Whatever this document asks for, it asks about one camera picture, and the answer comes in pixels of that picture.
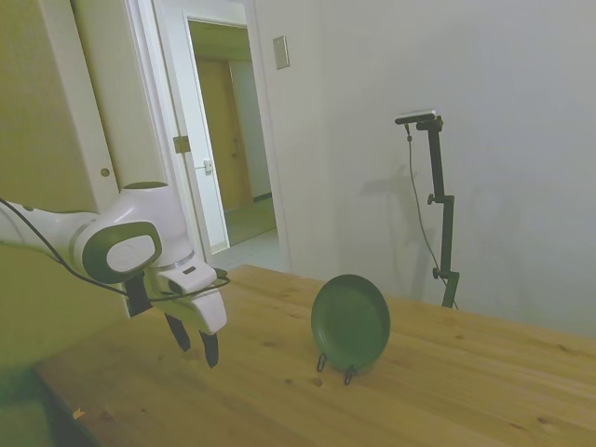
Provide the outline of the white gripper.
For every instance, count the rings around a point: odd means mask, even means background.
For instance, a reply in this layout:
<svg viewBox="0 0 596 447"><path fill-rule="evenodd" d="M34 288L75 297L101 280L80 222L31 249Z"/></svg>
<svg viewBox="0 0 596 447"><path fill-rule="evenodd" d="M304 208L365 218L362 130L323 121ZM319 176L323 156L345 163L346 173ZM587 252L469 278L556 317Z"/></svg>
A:
<svg viewBox="0 0 596 447"><path fill-rule="evenodd" d="M183 324L200 330L206 362L211 368L215 368L219 362L219 341L216 332L227 322L222 295L217 290L192 294L160 302L159 309L166 313L169 329L182 352L187 352L191 347Z"/></svg>

